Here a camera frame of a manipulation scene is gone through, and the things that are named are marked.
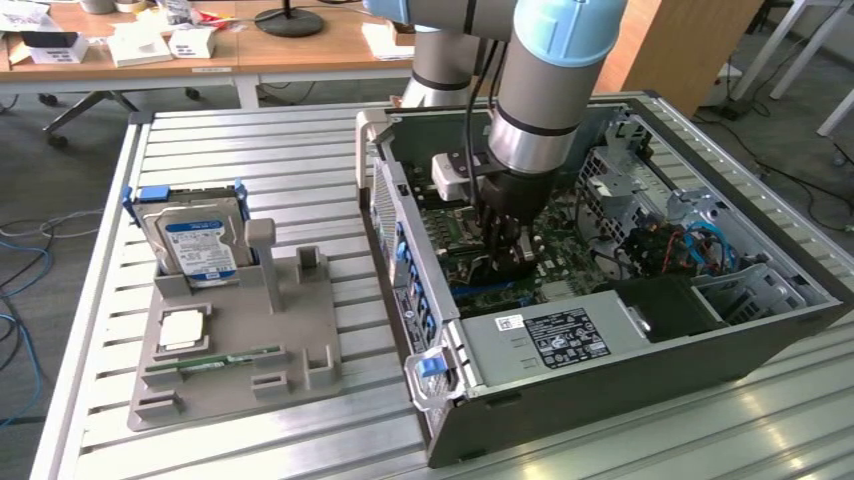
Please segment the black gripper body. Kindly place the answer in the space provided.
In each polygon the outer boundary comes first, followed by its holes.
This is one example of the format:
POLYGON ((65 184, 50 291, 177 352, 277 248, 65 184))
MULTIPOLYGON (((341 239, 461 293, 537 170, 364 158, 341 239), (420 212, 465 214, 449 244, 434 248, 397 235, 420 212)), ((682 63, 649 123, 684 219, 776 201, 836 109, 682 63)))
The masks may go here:
POLYGON ((524 175, 502 171, 486 176, 481 187, 481 202, 489 223, 510 218, 532 226, 550 201, 556 185, 554 173, 524 175))

